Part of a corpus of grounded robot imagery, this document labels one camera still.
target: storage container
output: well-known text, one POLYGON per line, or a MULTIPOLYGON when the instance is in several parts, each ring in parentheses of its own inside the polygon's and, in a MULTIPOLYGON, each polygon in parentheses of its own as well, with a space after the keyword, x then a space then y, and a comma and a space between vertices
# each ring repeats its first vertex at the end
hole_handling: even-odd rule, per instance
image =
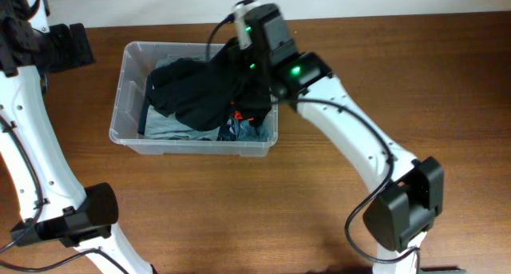
MULTIPOLYGON (((145 97, 145 79, 164 58, 203 58, 205 44, 169 42, 131 42, 125 47, 115 106, 110 124, 110 139, 140 154, 199 153, 237 154, 265 157, 278 138, 278 109, 274 105, 264 126, 270 133, 267 142, 150 140, 138 134, 138 121, 145 97)), ((223 45, 212 45, 212 56, 223 45)))

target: white background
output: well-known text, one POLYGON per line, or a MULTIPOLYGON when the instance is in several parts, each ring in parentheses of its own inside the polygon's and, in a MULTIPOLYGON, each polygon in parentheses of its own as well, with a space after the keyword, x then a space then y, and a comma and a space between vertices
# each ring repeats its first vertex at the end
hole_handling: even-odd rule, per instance
MULTIPOLYGON (((50 22, 86 27, 219 22, 240 0, 49 0, 50 22)), ((511 0, 260 0, 286 19, 511 10, 511 0)))

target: wooden tabletop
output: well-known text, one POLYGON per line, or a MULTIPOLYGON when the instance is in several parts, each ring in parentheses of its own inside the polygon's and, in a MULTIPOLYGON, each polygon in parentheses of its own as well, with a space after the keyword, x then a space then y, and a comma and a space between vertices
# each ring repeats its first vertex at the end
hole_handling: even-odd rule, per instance
MULTIPOLYGON (((511 269, 511 13, 289 22, 361 108, 399 144, 445 169, 444 212, 422 246, 422 267, 511 269)), ((84 185, 109 182, 120 224, 159 273, 305 273, 370 265, 343 235, 367 195, 358 174, 288 107, 265 158, 141 156, 108 136, 123 49, 132 41, 205 42, 213 25, 89 29, 97 63, 49 76, 46 109, 84 185)), ((215 42, 234 36, 225 26, 215 42)), ((0 170, 0 242, 19 219, 0 170)), ((352 227, 374 252, 361 219, 352 227)), ((2 259, 40 267, 74 254, 60 243, 2 259)), ((98 273, 87 259, 53 273, 98 273)))

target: gray plastic bin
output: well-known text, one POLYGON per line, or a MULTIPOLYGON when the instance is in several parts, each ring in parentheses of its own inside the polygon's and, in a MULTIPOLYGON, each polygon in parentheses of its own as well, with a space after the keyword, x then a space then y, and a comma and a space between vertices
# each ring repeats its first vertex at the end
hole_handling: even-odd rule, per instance
MULTIPOLYGON (((223 45, 212 45, 214 55, 223 45)), ((121 75, 113 107, 110 139, 140 154, 199 153, 238 154, 242 157, 265 157, 278 138, 278 109, 274 105, 264 125, 270 133, 267 142, 241 141, 162 141, 144 139, 137 133, 145 95, 145 79, 164 58, 203 57, 205 44, 169 42, 131 42, 125 47, 121 75)))

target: green led indicator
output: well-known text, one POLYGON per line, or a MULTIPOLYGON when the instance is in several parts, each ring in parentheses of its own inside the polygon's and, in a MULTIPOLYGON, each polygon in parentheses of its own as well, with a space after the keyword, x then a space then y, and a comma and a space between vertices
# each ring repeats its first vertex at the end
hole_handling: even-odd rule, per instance
POLYGON ((295 67, 293 67, 293 69, 291 69, 291 74, 298 75, 298 74, 300 74, 300 71, 301 71, 300 67, 295 66, 295 67))

